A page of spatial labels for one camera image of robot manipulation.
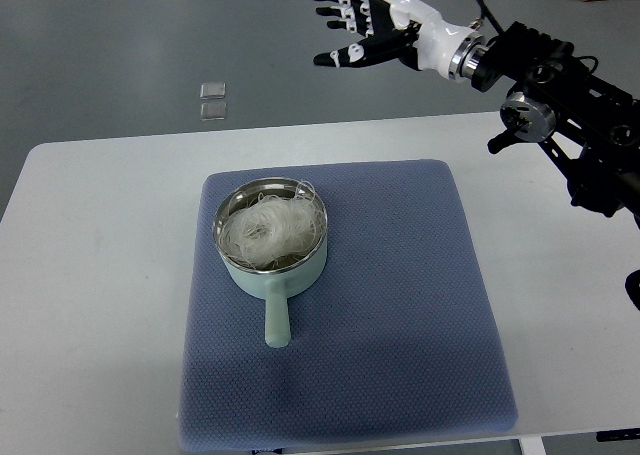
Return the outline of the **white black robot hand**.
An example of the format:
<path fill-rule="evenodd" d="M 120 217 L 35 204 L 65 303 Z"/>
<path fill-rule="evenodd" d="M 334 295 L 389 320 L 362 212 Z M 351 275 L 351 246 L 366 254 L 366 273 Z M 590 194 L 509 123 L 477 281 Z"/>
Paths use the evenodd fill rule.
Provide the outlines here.
<path fill-rule="evenodd" d="M 358 34 L 348 46 L 314 57 L 317 66 L 364 68 L 399 60 L 416 70 L 434 70 L 445 79 L 470 79 L 487 52 L 474 28 L 446 22 L 420 0 L 314 0 L 327 27 Z"/>

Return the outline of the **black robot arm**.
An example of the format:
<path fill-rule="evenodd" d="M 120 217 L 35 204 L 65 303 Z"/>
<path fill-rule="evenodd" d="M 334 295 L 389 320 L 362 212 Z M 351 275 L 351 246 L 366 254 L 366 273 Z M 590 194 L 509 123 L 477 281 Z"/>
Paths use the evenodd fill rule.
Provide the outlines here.
<path fill-rule="evenodd" d="M 496 35 L 469 51 L 460 72 L 481 92 L 502 76 L 514 82 L 500 108 L 505 129 L 489 152 L 535 143 L 565 177 L 572 205 L 607 218 L 621 209 L 637 215 L 638 99 L 596 77 L 596 57 L 519 22 L 503 29 L 475 1 Z"/>

